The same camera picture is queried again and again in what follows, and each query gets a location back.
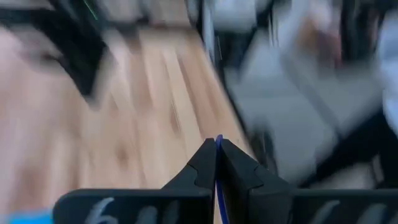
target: wooden floor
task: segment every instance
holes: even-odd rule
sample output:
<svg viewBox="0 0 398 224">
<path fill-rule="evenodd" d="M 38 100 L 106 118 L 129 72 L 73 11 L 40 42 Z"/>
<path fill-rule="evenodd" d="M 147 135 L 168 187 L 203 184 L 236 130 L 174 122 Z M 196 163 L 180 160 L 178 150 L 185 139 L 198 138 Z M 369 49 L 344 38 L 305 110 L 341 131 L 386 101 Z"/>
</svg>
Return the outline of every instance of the wooden floor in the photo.
<svg viewBox="0 0 398 224">
<path fill-rule="evenodd" d="M 89 107 L 61 68 L 22 59 L 0 32 L 1 214 L 49 209 L 77 188 L 160 188 L 217 134 L 248 150 L 199 36 L 126 39 L 107 35 Z"/>
</svg>

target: blue cable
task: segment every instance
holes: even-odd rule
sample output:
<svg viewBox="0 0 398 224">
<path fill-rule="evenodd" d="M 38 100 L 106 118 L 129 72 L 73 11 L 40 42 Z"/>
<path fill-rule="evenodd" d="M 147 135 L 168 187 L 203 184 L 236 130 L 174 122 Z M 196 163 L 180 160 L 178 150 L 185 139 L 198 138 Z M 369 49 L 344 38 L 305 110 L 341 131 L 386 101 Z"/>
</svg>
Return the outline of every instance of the blue cable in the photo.
<svg viewBox="0 0 398 224">
<path fill-rule="evenodd" d="M 221 140 L 223 140 L 222 134 L 218 135 L 216 138 L 217 162 L 218 162 L 218 159 L 220 158 Z M 217 176 L 216 176 L 216 191 L 217 191 L 218 206 L 220 208 L 221 221 L 223 222 L 223 224 L 229 224 L 228 214 L 226 211 L 225 200 L 224 200 L 224 193 L 223 193 L 223 189 L 221 188 L 221 182 Z"/>
<path fill-rule="evenodd" d="M 52 224 L 51 212 L 31 212 L 15 214 L 8 220 L 9 224 Z"/>
</svg>

